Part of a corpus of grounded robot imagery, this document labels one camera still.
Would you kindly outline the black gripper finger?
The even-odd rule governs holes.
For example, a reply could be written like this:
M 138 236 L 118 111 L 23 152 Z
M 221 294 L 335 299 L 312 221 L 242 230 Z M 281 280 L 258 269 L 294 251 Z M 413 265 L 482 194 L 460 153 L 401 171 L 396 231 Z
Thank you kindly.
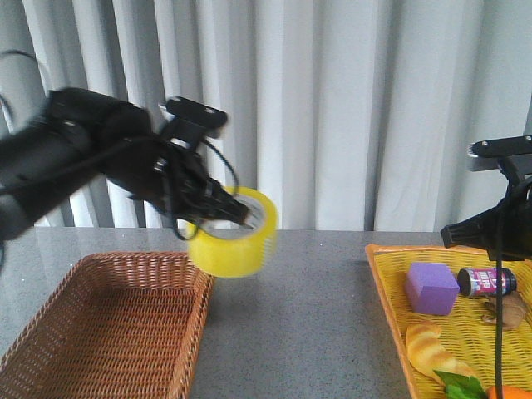
M 217 192 L 209 198 L 207 219 L 245 225 L 248 216 L 249 208 L 225 191 Z

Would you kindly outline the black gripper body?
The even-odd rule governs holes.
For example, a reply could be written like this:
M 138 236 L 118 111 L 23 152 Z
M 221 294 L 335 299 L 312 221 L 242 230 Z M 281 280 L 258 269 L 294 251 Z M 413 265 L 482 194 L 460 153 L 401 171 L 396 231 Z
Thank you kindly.
M 197 154 L 151 136 L 114 146 L 103 173 L 133 198 L 187 220 L 207 219 L 209 198 L 224 191 Z
M 510 185 L 493 208 L 441 230 L 444 246 L 483 249 L 489 259 L 531 258 L 531 178 Z

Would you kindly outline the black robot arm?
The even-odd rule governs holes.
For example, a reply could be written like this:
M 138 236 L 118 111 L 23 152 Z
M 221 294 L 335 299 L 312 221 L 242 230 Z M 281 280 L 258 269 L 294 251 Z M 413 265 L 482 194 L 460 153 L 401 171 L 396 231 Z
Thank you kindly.
M 243 224 L 248 208 L 213 179 L 198 147 L 225 112 L 184 97 L 164 106 L 158 131 L 147 110 L 81 88 L 54 91 L 42 113 L 1 142 L 1 239 L 16 239 L 97 175 L 161 214 L 195 224 Z

